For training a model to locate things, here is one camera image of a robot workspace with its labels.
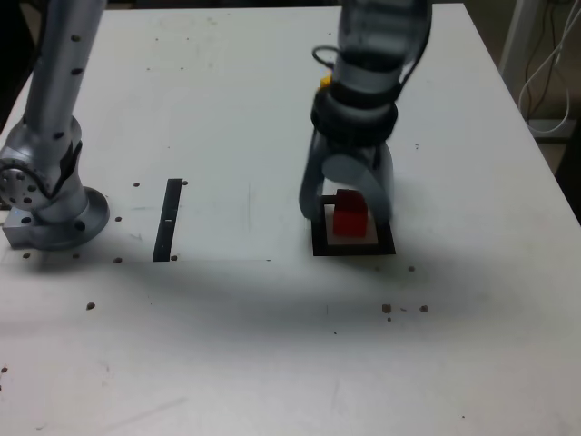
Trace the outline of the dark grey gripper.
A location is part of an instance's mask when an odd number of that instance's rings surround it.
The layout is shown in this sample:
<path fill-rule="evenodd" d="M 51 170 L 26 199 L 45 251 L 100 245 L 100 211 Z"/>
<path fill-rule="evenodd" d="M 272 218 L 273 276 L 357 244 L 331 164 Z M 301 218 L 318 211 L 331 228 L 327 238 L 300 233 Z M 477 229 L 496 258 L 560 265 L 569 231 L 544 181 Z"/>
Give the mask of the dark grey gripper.
<path fill-rule="evenodd" d="M 299 205 L 303 216 L 312 222 L 320 220 L 320 198 L 325 178 L 360 192 L 376 223 L 391 220 L 394 175 L 391 153 L 386 144 L 327 140 L 322 134 L 311 137 Z"/>

